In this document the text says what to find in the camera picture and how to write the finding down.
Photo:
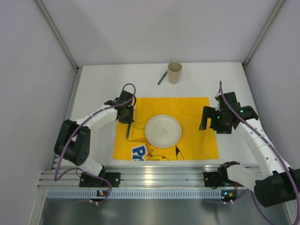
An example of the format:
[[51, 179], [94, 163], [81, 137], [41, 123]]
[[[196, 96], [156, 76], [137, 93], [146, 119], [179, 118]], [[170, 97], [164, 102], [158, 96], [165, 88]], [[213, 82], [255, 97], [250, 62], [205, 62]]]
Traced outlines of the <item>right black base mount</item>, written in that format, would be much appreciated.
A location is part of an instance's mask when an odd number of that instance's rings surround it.
[[207, 188], [216, 189], [218, 187], [229, 187], [232, 183], [223, 180], [218, 172], [204, 172], [204, 185]]

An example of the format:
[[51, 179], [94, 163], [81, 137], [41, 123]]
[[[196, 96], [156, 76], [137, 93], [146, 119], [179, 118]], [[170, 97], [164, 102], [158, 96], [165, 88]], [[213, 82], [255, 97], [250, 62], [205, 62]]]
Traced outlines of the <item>aluminium mounting rail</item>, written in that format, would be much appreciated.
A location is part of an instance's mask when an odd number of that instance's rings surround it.
[[[109, 166], [107, 172], [120, 173], [121, 188], [200, 188], [204, 186], [204, 172], [216, 172], [216, 165], [203, 166]], [[70, 171], [54, 181], [54, 171], [43, 171], [39, 188], [79, 187], [80, 172]]]

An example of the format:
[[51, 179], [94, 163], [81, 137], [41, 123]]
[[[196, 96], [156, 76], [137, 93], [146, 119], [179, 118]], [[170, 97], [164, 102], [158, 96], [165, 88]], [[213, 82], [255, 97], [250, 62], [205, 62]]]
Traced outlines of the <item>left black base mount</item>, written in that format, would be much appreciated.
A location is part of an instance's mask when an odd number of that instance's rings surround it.
[[[103, 178], [106, 179], [113, 188], [117, 188], [120, 185], [120, 173], [119, 172], [105, 172]], [[109, 185], [97, 178], [91, 177], [85, 173], [80, 176], [79, 187], [81, 188], [106, 188]]]

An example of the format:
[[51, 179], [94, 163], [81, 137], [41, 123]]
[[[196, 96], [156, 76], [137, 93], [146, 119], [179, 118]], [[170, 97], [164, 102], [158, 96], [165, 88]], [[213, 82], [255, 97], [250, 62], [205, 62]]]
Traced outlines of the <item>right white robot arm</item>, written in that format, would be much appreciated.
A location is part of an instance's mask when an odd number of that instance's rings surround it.
[[219, 95], [216, 100], [216, 108], [203, 107], [199, 129], [211, 128], [218, 134], [231, 134], [235, 130], [260, 168], [257, 173], [239, 162], [225, 162], [217, 169], [219, 182], [241, 184], [251, 190], [264, 207], [295, 200], [300, 192], [300, 171], [276, 156], [254, 109], [241, 106], [234, 92]]

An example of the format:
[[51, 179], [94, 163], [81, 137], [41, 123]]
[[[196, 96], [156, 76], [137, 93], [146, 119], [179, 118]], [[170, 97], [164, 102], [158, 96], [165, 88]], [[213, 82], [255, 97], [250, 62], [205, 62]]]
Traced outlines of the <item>beige cup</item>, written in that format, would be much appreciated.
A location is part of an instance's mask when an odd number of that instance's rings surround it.
[[182, 72], [182, 64], [172, 61], [168, 64], [168, 79], [170, 84], [177, 84]]

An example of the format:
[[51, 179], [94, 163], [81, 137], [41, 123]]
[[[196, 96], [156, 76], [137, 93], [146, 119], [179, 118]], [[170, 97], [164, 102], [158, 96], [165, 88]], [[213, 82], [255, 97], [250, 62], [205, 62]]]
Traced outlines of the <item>knife with green handle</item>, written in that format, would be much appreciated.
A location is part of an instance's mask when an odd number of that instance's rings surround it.
[[159, 79], [157, 85], [160, 85], [161, 82], [164, 80], [164, 78], [167, 76], [168, 71], [165, 71], [164, 74], [162, 75], [162, 77]]

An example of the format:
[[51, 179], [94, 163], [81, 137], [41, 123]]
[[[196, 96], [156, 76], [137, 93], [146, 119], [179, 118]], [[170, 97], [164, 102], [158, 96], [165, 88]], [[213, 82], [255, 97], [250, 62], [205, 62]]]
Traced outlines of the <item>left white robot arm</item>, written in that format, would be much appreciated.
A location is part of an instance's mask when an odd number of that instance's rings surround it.
[[95, 112], [78, 120], [65, 120], [54, 146], [59, 163], [65, 159], [83, 172], [103, 177], [105, 167], [90, 155], [92, 133], [116, 120], [131, 125], [135, 104], [135, 94], [122, 90], [119, 97], [106, 101]]

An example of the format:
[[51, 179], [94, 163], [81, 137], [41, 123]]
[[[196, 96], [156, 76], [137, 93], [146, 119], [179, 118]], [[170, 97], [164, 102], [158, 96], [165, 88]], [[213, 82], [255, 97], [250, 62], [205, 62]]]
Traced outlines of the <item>yellow Pikachu placemat cloth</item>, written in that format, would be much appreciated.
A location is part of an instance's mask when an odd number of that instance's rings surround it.
[[[126, 124], [117, 123], [113, 159], [126, 161], [188, 161], [218, 159], [215, 132], [199, 130], [207, 97], [142, 97], [135, 105], [134, 123], [126, 138]], [[182, 135], [170, 148], [152, 146], [145, 137], [145, 126], [154, 116], [166, 114], [181, 125]]]

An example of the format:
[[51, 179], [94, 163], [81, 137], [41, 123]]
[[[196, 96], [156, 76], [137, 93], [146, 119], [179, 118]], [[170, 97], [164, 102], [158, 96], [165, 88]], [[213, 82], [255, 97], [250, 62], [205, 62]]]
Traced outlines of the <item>fork with green handle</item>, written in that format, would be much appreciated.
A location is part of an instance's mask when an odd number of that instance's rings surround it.
[[126, 133], [126, 138], [127, 139], [129, 138], [129, 135], [130, 135], [130, 128], [131, 128], [131, 124], [128, 124], [127, 133]]

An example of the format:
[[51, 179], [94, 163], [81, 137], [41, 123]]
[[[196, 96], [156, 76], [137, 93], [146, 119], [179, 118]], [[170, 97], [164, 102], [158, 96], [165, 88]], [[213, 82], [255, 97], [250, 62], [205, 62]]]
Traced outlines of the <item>cream round plate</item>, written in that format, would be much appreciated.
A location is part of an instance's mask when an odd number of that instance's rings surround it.
[[167, 149], [178, 143], [182, 135], [180, 123], [172, 116], [160, 114], [146, 124], [145, 137], [154, 147]]

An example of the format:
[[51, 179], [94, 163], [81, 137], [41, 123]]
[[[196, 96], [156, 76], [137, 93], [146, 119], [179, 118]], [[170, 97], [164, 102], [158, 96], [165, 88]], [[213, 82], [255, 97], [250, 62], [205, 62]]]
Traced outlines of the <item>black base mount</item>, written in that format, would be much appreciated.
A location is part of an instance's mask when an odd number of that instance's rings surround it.
[[[113, 188], [117, 188], [120, 185], [120, 173], [119, 172], [105, 172], [103, 178], [106, 179]], [[79, 187], [81, 188], [106, 188], [109, 185], [97, 178], [91, 177], [85, 173], [80, 176]]]
[[218, 172], [204, 172], [204, 185], [207, 188], [216, 189], [218, 187], [229, 187], [232, 183], [223, 180]]

